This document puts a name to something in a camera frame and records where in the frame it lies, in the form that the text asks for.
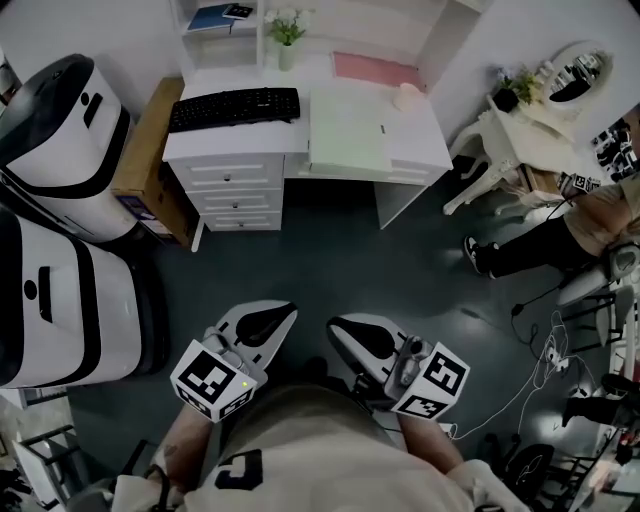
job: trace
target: white chair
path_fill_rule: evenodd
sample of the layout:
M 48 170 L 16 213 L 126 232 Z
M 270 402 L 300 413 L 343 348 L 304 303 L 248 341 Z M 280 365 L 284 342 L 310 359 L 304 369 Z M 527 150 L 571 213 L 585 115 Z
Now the white chair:
M 598 304 L 592 308 L 585 309 L 570 316 L 563 317 L 565 322 L 582 318 L 584 316 L 595 314 L 595 326 L 581 325 L 579 328 L 584 330 L 596 331 L 600 343 L 585 345 L 573 349 L 573 353 L 584 352 L 594 348 L 605 347 L 622 339 L 627 316 L 635 304 L 635 291 L 632 286 L 623 286 L 613 290 L 611 293 L 586 297 L 587 299 L 596 300 Z M 612 311 L 615 313 L 615 320 L 612 322 Z
M 24 441 L 13 441 L 18 463 L 45 510 L 62 512 L 67 502 L 89 485 L 72 425 Z
M 609 283 L 628 276 L 639 264 L 640 248 L 637 245 L 626 243 L 614 247 L 596 265 L 563 284 L 556 304 L 559 308 L 575 304 Z

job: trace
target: black pants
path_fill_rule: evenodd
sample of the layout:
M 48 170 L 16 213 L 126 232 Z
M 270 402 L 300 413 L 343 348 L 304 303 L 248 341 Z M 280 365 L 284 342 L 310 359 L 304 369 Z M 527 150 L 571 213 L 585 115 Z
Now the black pants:
M 572 416 L 584 416 L 603 425 L 613 425 L 620 409 L 619 400 L 607 398 L 570 398 L 567 407 Z
M 580 247 L 562 217 L 543 222 L 499 249 L 489 245 L 479 248 L 476 253 L 478 270 L 491 272 L 494 277 L 541 265 L 561 270 L 576 269 L 596 259 Z

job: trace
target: desk drawer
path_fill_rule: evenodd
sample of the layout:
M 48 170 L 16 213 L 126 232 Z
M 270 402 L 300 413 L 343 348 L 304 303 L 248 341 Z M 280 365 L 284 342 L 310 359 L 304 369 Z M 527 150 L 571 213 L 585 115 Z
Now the desk drawer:
M 407 185 L 431 185 L 445 173 L 444 170 L 414 169 L 393 162 L 393 170 L 385 181 L 389 183 L 405 183 Z
M 243 213 L 282 210 L 282 190 L 215 190 L 189 192 L 199 213 Z
M 282 188 L 282 155 L 231 155 L 173 160 L 185 191 Z
M 203 214 L 204 223 L 211 231 L 269 231 L 279 230 L 281 212 L 245 214 Z

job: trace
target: white vanity table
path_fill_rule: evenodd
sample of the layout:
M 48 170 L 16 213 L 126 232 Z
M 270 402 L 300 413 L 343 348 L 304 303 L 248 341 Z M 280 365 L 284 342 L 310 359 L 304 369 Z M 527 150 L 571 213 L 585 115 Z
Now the white vanity table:
M 451 145 L 450 154 L 455 158 L 473 137 L 479 136 L 490 161 L 489 169 L 444 206 L 445 215 L 451 215 L 460 205 L 469 204 L 492 190 L 520 164 L 541 171 L 595 178 L 603 184 L 612 183 L 589 147 L 576 146 L 559 132 L 518 110 L 508 114 L 502 112 L 490 96 L 487 96 L 487 102 L 489 110 L 460 132 Z
M 479 136 L 486 155 L 476 160 L 472 171 L 463 178 L 480 161 L 489 162 L 489 168 L 444 205 L 444 214 L 451 215 L 458 206 L 489 192 L 500 180 L 513 176 L 521 164 L 540 171 L 596 179 L 603 185 L 613 183 L 598 164 L 593 150 L 586 144 L 576 144 L 573 138 L 581 115 L 607 86 L 612 68 L 613 56 L 601 44 L 583 41 L 561 50 L 553 62 L 545 62 L 538 74 L 532 76 L 536 85 L 531 105 L 520 101 L 517 108 L 507 113 L 487 96 L 489 109 L 460 132 L 450 153 L 455 158 L 472 138 Z
M 410 112 L 391 100 L 395 89 L 335 78 L 331 56 L 299 55 L 292 71 L 238 66 L 200 71 L 182 99 L 234 89 L 295 87 L 301 116 L 291 124 L 257 123 L 172 133 L 163 160 L 212 231 L 277 230 L 282 221 L 285 179 L 358 179 L 374 182 L 380 227 L 387 226 L 453 165 L 429 101 L 420 98 Z M 311 89 L 357 94 L 374 102 L 382 115 L 384 151 L 390 172 L 350 176 L 323 174 L 309 165 Z

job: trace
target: wire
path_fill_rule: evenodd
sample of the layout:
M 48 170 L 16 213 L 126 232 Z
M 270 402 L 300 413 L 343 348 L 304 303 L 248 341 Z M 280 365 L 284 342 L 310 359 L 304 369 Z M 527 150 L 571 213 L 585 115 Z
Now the wire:
M 515 337 L 516 337 L 516 339 L 518 340 L 519 343 L 522 343 L 523 345 L 527 345 L 529 347 L 529 351 L 533 355 L 534 359 L 537 361 L 538 359 L 540 359 L 540 356 L 537 355 L 534 352 L 534 350 L 533 350 L 533 342 L 536 339 L 536 336 L 538 335 L 538 324 L 534 323 L 534 324 L 531 325 L 531 331 L 529 333 L 529 335 L 530 335 L 529 336 L 529 341 L 525 341 L 518 334 L 518 330 L 516 329 L 516 326 L 513 323 L 514 320 L 515 320 L 515 317 L 512 316 L 511 317 L 511 329 L 513 329 L 513 334 L 515 335 Z
M 515 306 L 513 306 L 513 308 L 511 309 L 511 316 L 518 316 L 520 313 L 522 313 L 522 311 L 524 310 L 525 306 L 528 306 L 529 304 L 531 304 L 532 302 L 535 302 L 537 300 L 540 300 L 542 297 L 546 297 L 547 295 L 549 295 L 551 292 L 557 290 L 558 288 L 560 288 L 560 286 L 562 286 L 562 284 L 564 283 L 563 281 L 560 281 L 560 283 L 558 283 L 556 286 L 554 286 L 553 288 L 547 290 L 544 293 L 541 293 L 540 295 L 538 295 L 537 297 L 528 300 L 527 302 L 523 303 L 523 304 L 516 304 Z
M 529 348 L 531 348 L 531 351 L 533 353 L 532 343 L 534 338 L 535 336 L 529 342 L 523 342 L 519 337 L 518 337 L 518 340 L 521 343 L 524 343 L 525 345 L 529 345 Z M 457 435 L 458 424 L 454 423 L 452 425 L 451 439 L 453 439 L 454 441 L 459 441 L 469 436 L 473 432 L 481 429 L 485 425 L 487 425 L 489 422 L 491 422 L 491 420 L 493 420 L 494 418 L 502 414 L 513 402 L 515 402 L 518 399 L 518 397 L 522 394 L 522 392 L 529 386 L 529 384 L 532 383 L 533 389 L 527 395 L 527 398 L 522 404 L 522 410 L 520 411 L 520 420 L 518 421 L 518 431 L 517 431 L 518 434 L 520 434 L 520 430 L 522 428 L 522 420 L 524 419 L 524 412 L 526 410 L 527 404 L 529 403 L 529 400 L 535 393 L 537 393 L 538 391 L 544 388 L 547 382 L 549 382 L 549 379 L 555 373 L 559 373 L 556 363 L 543 359 L 543 356 L 547 353 L 548 348 L 553 348 L 553 350 L 555 350 L 555 352 L 558 354 L 559 361 L 563 359 L 568 359 L 570 363 L 574 359 L 580 361 L 584 365 L 584 367 L 587 369 L 587 372 L 589 373 L 589 377 L 591 378 L 591 381 L 593 383 L 594 390 L 595 390 L 596 388 L 595 379 L 593 378 L 593 374 L 591 373 L 591 370 L 589 370 L 589 367 L 584 362 L 584 360 L 579 356 L 566 355 L 567 350 L 569 348 L 569 336 L 567 334 L 567 329 L 564 325 L 564 322 L 562 321 L 562 316 L 560 315 L 560 312 L 556 310 L 551 314 L 551 331 L 549 332 L 549 336 L 547 336 L 544 346 L 542 347 L 542 353 L 540 354 L 539 357 L 536 358 L 536 364 L 533 367 L 533 371 L 531 372 L 531 375 L 523 384 L 523 386 L 520 388 L 520 390 L 499 411 L 495 412 L 493 415 L 491 415 L 489 418 L 483 421 L 480 425 L 472 428 L 464 435 L 461 435 L 461 436 Z
M 560 208 L 564 203 L 568 202 L 568 199 L 565 199 L 564 201 L 562 201 L 558 206 L 556 206 L 553 211 L 549 214 L 549 216 L 547 217 L 547 220 L 549 220 L 551 218 L 551 216 L 556 213 L 558 211 L 558 208 Z

